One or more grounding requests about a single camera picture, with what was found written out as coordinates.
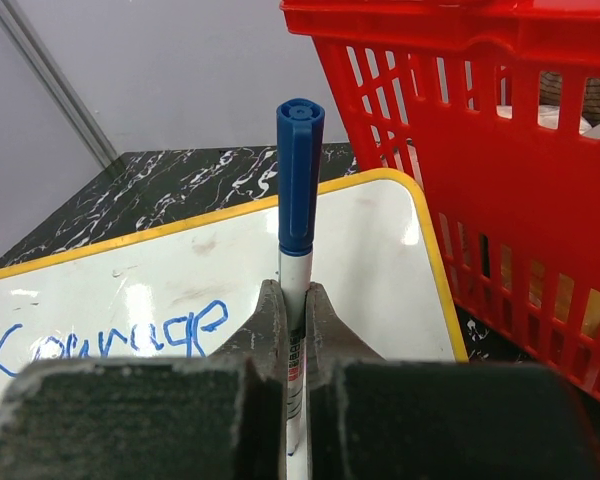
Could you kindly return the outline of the blue capped whiteboard marker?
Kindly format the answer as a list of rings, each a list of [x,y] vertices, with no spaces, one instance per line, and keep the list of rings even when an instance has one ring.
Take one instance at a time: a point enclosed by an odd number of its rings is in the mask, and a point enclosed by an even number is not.
[[[309,290],[325,111],[304,98],[276,110],[278,283],[289,333],[286,449],[298,447],[304,389],[305,303]]]

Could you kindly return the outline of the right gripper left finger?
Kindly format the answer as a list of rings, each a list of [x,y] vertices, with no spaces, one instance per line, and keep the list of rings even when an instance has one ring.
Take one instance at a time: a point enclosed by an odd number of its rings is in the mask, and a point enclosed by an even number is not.
[[[32,363],[0,401],[0,479],[282,479],[287,353],[266,280],[205,358]]]

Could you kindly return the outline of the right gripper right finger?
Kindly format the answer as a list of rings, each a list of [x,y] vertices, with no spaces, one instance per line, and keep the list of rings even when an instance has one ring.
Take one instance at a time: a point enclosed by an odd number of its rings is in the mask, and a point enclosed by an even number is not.
[[[600,479],[570,384],[533,363],[393,361],[306,297],[312,479]]]

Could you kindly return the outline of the yellow framed whiteboard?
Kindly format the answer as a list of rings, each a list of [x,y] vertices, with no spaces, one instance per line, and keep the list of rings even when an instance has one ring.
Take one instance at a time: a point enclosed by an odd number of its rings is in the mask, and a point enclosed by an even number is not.
[[[0,269],[0,398],[30,362],[205,356],[278,274],[269,197]],[[325,182],[312,279],[389,359],[466,359],[422,190],[376,169]]]

